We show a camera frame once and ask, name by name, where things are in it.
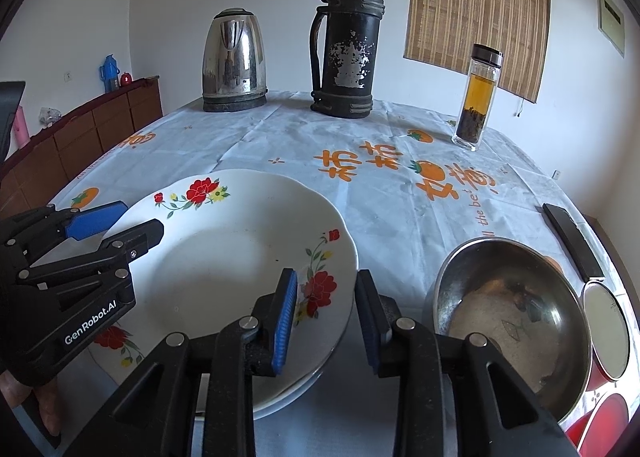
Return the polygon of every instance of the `white wall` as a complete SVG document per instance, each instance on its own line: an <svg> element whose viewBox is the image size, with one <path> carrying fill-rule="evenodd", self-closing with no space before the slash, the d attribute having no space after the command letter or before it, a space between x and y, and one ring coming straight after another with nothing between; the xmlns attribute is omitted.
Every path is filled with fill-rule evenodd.
<svg viewBox="0 0 640 457"><path fill-rule="evenodd" d="M24 1L0 40L0 80L27 82L30 135L41 129L41 107L65 114L104 93L98 66L109 54L121 71L131 70L129 0ZM65 83L67 71L72 80Z"/></svg>
<svg viewBox="0 0 640 457"><path fill-rule="evenodd" d="M552 0L538 104L500 91L489 125L505 132L551 174L583 212L594 214L630 138L640 101L640 29L622 0L626 55L597 29L596 0ZM254 12L265 42L268 86L310 90L309 27L318 0L131 0L133 68L159 74L165 111L202 91L202 53L212 17L227 7ZM465 77L402 58L409 0L385 0L374 97L457 114Z"/></svg>
<svg viewBox="0 0 640 457"><path fill-rule="evenodd" d="M636 124L634 137L640 134ZM615 182L609 189L598 220L616 247L631 281L640 294L640 141L632 142Z"/></svg>

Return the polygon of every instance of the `black bottle cap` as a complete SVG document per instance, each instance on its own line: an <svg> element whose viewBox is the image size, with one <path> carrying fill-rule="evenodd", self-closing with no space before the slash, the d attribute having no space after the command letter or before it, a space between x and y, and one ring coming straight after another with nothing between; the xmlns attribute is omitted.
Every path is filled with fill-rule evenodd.
<svg viewBox="0 0 640 457"><path fill-rule="evenodd" d="M500 51L487 47L486 45L480 45L479 43L474 43L471 49L471 57L479 62L489 63L489 65L497 67L498 69L502 67L502 60L504 58Z"/></svg>

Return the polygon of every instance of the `pink object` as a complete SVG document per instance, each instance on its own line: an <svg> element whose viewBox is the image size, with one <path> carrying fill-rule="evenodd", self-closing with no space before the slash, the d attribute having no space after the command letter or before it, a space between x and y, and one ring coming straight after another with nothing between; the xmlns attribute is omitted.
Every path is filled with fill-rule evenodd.
<svg viewBox="0 0 640 457"><path fill-rule="evenodd" d="M626 401L619 393L605 394L596 408L566 431L582 457L606 457L629 422Z"/></svg>
<svg viewBox="0 0 640 457"><path fill-rule="evenodd" d="M15 113L14 125L12 127L15 133L15 140L18 148L24 147L30 140L29 130L27 130L27 122L24 120L24 111L20 105Z"/></svg>

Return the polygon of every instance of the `wooden cabinet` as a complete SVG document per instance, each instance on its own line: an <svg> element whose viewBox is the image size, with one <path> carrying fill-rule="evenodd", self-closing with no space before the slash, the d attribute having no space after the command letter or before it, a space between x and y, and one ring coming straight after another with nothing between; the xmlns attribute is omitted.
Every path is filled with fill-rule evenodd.
<svg viewBox="0 0 640 457"><path fill-rule="evenodd" d="M44 206L101 155L160 117L158 79L136 80L63 116L4 162L0 218Z"/></svg>

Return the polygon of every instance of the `stainless steel bowl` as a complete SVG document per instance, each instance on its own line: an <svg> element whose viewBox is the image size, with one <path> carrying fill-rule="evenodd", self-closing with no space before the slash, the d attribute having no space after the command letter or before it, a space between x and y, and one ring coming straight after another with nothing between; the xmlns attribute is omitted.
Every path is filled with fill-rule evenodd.
<svg viewBox="0 0 640 457"><path fill-rule="evenodd" d="M587 319L564 276L530 247L484 237L456 248L431 314L439 334L487 336L558 421L578 404L591 368Z"/></svg>

